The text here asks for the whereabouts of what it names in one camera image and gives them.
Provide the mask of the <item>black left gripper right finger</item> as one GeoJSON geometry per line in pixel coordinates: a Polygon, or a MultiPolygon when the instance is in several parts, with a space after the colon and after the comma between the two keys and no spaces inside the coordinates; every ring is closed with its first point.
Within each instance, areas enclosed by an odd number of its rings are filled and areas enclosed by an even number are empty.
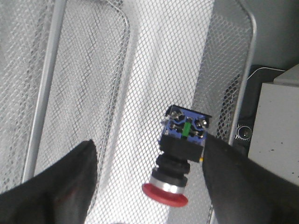
{"type": "Polygon", "coordinates": [[[220,224],[297,224],[299,187],[208,134],[203,173],[220,224]]]}

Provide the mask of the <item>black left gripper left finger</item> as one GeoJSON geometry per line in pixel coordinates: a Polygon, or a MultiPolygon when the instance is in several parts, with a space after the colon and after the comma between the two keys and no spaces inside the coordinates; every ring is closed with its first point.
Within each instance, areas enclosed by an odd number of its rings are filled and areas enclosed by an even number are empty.
{"type": "Polygon", "coordinates": [[[86,140],[37,176],[1,194],[0,222],[83,224],[96,181],[96,146],[86,140]]]}

